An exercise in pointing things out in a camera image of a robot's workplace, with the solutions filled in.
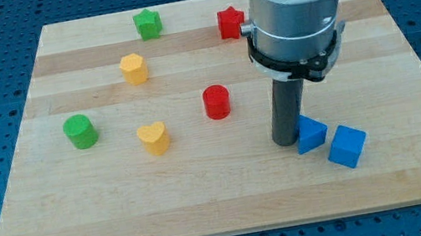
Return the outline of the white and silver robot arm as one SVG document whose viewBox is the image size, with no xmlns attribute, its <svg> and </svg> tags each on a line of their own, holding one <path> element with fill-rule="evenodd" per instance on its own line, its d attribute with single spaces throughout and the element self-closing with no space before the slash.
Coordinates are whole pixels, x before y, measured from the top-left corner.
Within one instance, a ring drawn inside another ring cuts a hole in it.
<svg viewBox="0 0 421 236">
<path fill-rule="evenodd" d="M 273 80 L 322 81 L 341 49 L 339 0 L 249 0 L 250 61 Z"/>
</svg>

